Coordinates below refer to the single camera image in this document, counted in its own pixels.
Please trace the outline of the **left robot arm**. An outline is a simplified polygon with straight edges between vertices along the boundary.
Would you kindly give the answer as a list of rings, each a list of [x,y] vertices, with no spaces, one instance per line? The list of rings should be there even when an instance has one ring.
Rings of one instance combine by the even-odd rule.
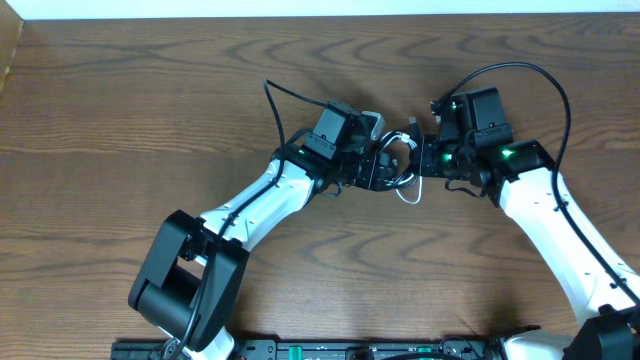
[[[164,220],[128,296],[169,335],[161,358],[227,358],[235,341],[225,325],[258,243],[332,185],[391,188],[397,167],[380,147],[384,125],[379,113],[329,102],[314,127],[281,140],[264,173],[234,198]]]

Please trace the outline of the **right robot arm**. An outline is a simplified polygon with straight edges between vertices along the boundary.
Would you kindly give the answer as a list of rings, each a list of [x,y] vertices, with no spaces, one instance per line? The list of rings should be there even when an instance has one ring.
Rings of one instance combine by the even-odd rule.
[[[494,87],[436,100],[436,135],[424,135],[413,171],[467,181],[530,238],[576,317],[575,336],[538,326],[498,335],[486,359],[636,359],[639,274],[607,243],[573,199],[555,160],[536,140],[514,141]]]

